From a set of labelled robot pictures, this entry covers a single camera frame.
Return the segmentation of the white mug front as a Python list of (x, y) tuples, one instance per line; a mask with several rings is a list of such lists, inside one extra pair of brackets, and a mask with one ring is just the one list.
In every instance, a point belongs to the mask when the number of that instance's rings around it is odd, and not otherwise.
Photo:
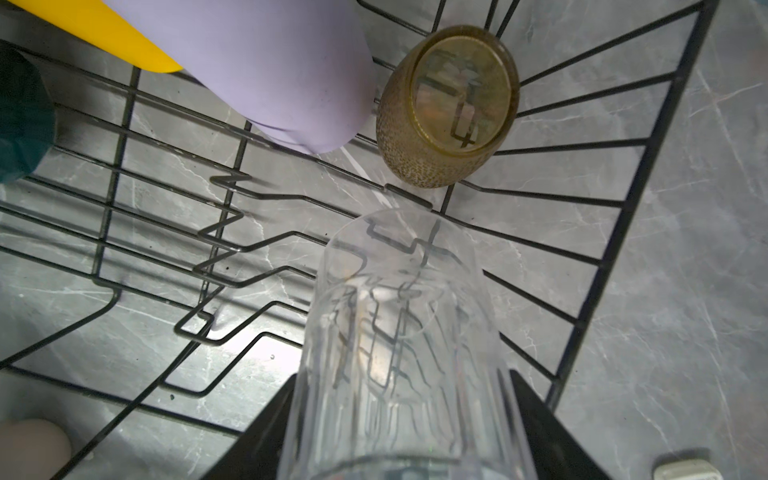
[(50, 421), (1, 424), (2, 479), (51, 479), (71, 457), (68, 435)]

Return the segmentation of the olive glass cup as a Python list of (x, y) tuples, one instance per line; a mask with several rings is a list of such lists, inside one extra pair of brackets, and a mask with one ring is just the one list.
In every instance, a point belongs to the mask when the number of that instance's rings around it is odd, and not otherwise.
[(515, 62), (489, 31), (456, 25), (420, 42), (381, 96), (376, 141), (387, 167), (419, 188), (441, 188), (477, 171), (516, 118)]

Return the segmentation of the clear glass cup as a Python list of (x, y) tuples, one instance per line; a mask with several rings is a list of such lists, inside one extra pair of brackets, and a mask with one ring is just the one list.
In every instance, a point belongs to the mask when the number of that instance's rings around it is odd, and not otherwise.
[(469, 236), (421, 209), (341, 228), (314, 283), (281, 479), (533, 479)]

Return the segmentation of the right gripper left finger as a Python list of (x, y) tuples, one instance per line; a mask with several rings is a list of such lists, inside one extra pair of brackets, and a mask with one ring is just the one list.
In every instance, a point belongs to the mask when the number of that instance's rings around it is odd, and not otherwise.
[(297, 375), (291, 375), (203, 480), (275, 480)]

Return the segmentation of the yellow mug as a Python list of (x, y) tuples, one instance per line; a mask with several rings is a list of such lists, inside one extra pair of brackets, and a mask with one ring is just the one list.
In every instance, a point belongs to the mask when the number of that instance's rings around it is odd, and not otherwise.
[(10, 3), (142, 70), (183, 67), (100, 0), (10, 0)]

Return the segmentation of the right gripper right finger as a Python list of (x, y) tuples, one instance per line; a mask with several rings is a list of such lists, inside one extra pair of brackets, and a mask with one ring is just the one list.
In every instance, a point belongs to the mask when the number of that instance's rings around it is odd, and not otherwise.
[(523, 377), (515, 370), (510, 376), (537, 477), (608, 480)]

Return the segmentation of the white remote control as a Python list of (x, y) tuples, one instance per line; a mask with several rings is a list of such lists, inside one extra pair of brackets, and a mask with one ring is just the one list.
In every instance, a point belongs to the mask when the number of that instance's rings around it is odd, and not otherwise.
[(686, 459), (664, 463), (656, 467), (653, 480), (723, 480), (722, 473), (709, 461)]

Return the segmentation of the green mug white inside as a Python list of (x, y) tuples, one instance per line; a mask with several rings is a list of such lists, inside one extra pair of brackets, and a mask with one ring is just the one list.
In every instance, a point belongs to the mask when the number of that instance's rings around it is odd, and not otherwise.
[(37, 169), (56, 139), (56, 112), (37, 67), (16, 49), (1, 47), (1, 182)]

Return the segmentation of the lilac plastic cup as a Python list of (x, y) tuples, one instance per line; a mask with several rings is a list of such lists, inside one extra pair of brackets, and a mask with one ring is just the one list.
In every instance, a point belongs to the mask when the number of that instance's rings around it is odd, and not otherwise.
[(348, 143), (375, 96), (350, 1), (111, 1), (109, 7), (275, 143)]

